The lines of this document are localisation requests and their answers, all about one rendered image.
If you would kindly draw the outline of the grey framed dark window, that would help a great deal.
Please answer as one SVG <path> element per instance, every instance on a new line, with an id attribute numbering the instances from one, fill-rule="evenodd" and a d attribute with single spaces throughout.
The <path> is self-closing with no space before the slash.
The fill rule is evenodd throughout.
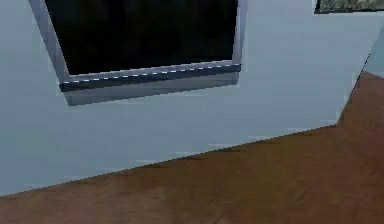
<path id="1" fill-rule="evenodd" d="M 63 92 L 238 72 L 248 0 L 28 0 Z"/>

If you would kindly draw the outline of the black framed wall picture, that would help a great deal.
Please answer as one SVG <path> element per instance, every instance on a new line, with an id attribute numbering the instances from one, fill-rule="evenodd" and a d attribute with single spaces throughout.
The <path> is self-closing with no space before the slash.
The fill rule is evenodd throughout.
<path id="1" fill-rule="evenodd" d="M 314 13 L 353 13 L 384 11 L 384 0 L 317 0 Z"/>

